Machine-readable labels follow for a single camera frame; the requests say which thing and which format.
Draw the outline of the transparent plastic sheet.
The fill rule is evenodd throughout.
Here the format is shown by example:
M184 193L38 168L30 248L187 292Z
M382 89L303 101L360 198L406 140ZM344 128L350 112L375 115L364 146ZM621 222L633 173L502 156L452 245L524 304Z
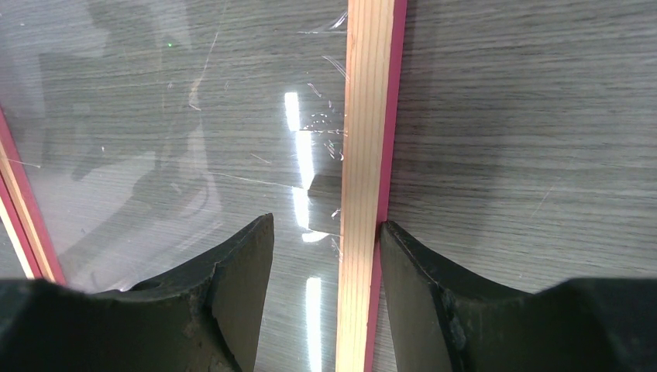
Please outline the transparent plastic sheet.
M335 368L344 1L3 1L1 107L65 281L126 290L259 215L258 371Z

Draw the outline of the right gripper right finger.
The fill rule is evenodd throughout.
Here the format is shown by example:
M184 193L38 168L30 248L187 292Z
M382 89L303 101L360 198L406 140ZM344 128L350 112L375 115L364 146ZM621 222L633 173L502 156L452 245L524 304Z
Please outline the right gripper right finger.
M656 282L574 278L536 294L436 253L395 222L380 229L400 371L654 371Z

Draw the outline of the orange wooden picture frame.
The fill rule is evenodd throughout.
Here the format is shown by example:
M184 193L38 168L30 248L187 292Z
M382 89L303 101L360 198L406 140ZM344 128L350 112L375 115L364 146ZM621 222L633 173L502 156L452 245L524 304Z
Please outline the orange wooden picture frame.
M340 175L335 368L332 371L365 371L371 368L373 359L370 335L374 322L370 314L370 296L374 291L373 279L378 275L375 270L377 256L373 250L374 226L378 221L380 179L384 167L385 106L390 82L388 71L392 62L394 4L391 1L344 2L347 4L346 83ZM44 279L89 294L105 292L78 290L65 281L26 172L18 161L19 153L2 111L1 179L5 194L12 199L9 210L19 219L16 230L26 234L30 256L39 267L35 279Z

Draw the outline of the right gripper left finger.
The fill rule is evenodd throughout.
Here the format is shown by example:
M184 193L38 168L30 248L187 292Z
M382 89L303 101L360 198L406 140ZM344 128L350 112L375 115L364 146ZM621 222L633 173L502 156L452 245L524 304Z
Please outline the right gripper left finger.
M3 371L251 371L273 216L127 291L1 282Z

